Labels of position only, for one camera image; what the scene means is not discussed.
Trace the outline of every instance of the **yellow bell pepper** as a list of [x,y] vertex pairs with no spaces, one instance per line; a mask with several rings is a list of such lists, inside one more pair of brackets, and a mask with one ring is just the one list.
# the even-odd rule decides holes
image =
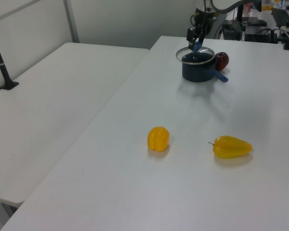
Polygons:
[[213,152],[222,159],[246,155],[252,146],[246,141],[231,136],[220,136],[214,142]]
[[164,151],[169,142],[169,132],[164,127],[152,128],[148,134],[148,147],[159,152]]

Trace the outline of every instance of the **blue handle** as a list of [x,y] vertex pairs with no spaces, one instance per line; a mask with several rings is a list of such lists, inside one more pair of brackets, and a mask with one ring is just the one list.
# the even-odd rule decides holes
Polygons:
[[195,43],[194,43],[194,47],[193,47],[193,52],[194,52],[194,53],[197,53],[198,50],[199,50],[201,47],[202,47],[202,43],[200,43],[200,42],[195,42]]
[[225,83],[228,82],[228,78],[226,76],[224,76],[223,74],[221,74],[219,71],[215,70],[215,69],[210,69],[206,72],[207,75],[214,75],[215,77],[217,77],[221,82]]

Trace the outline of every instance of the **white table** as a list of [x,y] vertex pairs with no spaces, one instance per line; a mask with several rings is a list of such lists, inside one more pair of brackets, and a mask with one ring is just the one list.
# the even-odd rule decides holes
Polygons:
[[0,90],[0,202],[20,206],[147,52],[67,43]]
[[[206,39],[229,54],[229,81],[192,83],[186,45],[157,41],[2,231],[289,231],[289,51]],[[154,126],[171,134],[161,156]],[[225,134],[254,151],[215,158]]]

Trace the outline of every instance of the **keyboard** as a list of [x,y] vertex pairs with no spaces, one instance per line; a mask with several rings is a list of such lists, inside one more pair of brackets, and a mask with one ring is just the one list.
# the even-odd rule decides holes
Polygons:
[[285,26],[289,21],[289,14],[286,10],[272,8],[272,15],[278,27]]

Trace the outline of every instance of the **red apple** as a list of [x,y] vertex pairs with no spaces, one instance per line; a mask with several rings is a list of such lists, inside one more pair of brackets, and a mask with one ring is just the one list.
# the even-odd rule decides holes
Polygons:
[[223,70],[229,63],[229,56],[225,52],[219,52],[215,55],[216,66],[215,69],[218,71]]

